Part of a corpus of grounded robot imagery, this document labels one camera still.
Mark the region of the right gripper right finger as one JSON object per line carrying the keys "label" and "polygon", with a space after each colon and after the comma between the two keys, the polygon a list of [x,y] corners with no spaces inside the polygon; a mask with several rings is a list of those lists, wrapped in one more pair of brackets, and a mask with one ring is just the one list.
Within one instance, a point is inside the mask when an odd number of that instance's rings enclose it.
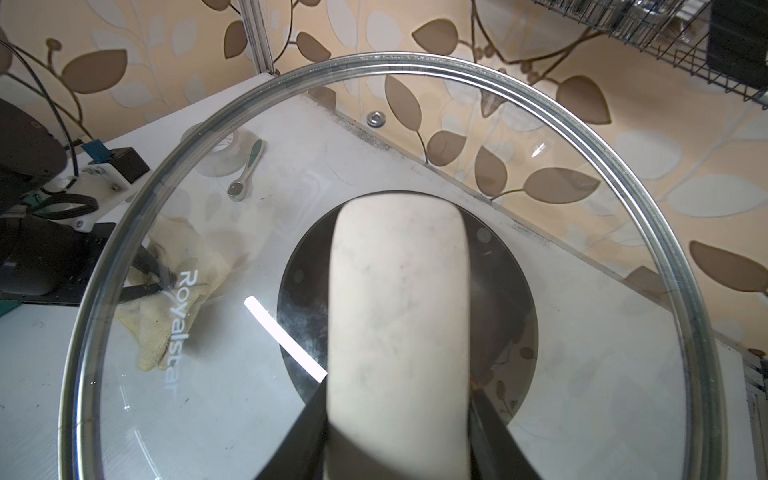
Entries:
{"label": "right gripper right finger", "polygon": [[470,393],[468,430],[472,479],[541,479],[482,389]]}

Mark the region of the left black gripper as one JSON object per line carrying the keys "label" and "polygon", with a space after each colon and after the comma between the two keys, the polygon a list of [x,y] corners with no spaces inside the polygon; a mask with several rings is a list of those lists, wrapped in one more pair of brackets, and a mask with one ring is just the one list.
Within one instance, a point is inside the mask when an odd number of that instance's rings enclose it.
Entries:
{"label": "left black gripper", "polygon": [[[114,223],[90,232],[34,216],[1,220],[1,299],[33,305],[78,306]],[[175,286],[176,275],[140,245],[131,266],[159,282],[124,287],[130,302]]]}

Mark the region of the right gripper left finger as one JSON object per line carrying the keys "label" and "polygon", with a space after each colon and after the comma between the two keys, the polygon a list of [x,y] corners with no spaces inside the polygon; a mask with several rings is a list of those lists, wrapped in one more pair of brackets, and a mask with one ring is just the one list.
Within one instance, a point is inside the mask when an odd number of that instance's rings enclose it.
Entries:
{"label": "right gripper left finger", "polygon": [[323,478],[328,440],[327,381],[323,380],[257,480]]}

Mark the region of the yellow cleaning cloth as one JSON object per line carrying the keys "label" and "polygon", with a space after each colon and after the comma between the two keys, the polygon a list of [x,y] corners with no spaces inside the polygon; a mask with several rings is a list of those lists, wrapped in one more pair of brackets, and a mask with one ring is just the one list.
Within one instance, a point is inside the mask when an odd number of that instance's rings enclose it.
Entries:
{"label": "yellow cleaning cloth", "polygon": [[149,252],[169,270],[159,292],[124,302],[114,317],[138,343],[139,370],[165,370],[180,355],[176,335],[188,334],[206,301],[247,257],[233,229],[199,233],[182,218],[160,218],[148,232]]}

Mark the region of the glass pot lid cream handle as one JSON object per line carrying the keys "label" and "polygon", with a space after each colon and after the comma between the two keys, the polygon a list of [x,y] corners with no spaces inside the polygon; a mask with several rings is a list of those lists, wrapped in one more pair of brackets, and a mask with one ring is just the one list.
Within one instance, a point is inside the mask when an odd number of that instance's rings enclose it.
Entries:
{"label": "glass pot lid cream handle", "polygon": [[[256,479],[326,380],[322,479],[472,479],[463,207],[507,243],[538,320],[507,430],[541,479],[724,479],[715,337],[653,184],[682,163],[615,122],[582,78],[533,88],[454,57],[368,53],[256,79],[118,139],[151,176],[114,219],[70,346],[63,479]],[[266,142],[242,173],[194,167],[230,132]],[[276,321],[305,232],[338,217],[328,365]],[[233,229],[247,257],[165,370],[138,369],[114,317],[160,218]]]}

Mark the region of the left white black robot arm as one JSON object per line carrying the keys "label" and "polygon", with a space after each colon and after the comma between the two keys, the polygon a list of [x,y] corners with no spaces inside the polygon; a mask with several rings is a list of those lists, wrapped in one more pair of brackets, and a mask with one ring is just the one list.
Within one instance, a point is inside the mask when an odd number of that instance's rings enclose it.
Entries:
{"label": "left white black robot arm", "polygon": [[115,229],[102,217],[150,177],[134,149],[62,132],[1,103],[2,304],[79,305]]}

